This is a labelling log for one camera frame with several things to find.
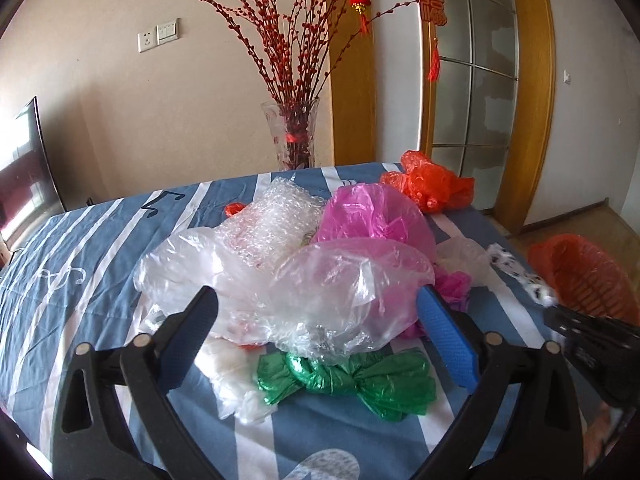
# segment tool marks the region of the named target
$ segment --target switch panel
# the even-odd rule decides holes
[[[178,20],[158,25],[158,45],[178,39]]]

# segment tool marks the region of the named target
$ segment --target electrical outlet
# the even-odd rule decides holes
[[[144,52],[155,46],[158,46],[158,35],[155,27],[138,34],[138,52]]]
[[[158,25],[156,29],[158,30],[158,45],[178,39],[178,20]]]

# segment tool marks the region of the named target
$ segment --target green plastic bag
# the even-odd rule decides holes
[[[409,413],[425,415],[436,398],[429,362],[417,348],[388,356],[381,351],[354,354],[335,366],[274,352],[260,357],[257,376],[268,404],[302,388],[331,396],[357,395],[372,412],[391,422]]]

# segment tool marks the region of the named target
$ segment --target glass vase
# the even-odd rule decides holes
[[[314,135],[318,99],[306,103],[262,104],[276,147],[280,171],[304,170],[316,164]]]

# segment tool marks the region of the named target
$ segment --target striped bedsheet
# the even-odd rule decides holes
[[[29,439],[49,456],[52,418],[71,349],[129,342],[148,304],[135,290],[139,259],[172,232],[216,226],[230,202],[260,196],[276,176],[294,178],[329,198],[340,186],[377,182],[395,164],[361,164],[242,178],[158,190],[101,203],[49,219],[17,254],[0,282],[0,402]],[[428,217],[436,240],[466,236],[483,247],[510,248],[472,208]],[[536,306],[512,278],[492,271],[488,287],[474,288],[469,312],[481,330],[501,332],[514,344],[538,348],[550,337]],[[300,393],[286,399],[263,424],[245,427],[219,420],[209,381],[191,367],[169,394],[178,415],[211,462],[228,480],[408,479],[440,441],[466,391],[455,386],[426,339],[396,340],[385,351],[418,347],[430,360],[437,401],[426,416],[392,424],[356,397]],[[582,413],[592,420],[599,399],[574,373]],[[494,453],[517,395],[511,386],[478,462]],[[143,457],[159,463],[125,388],[123,411]]]

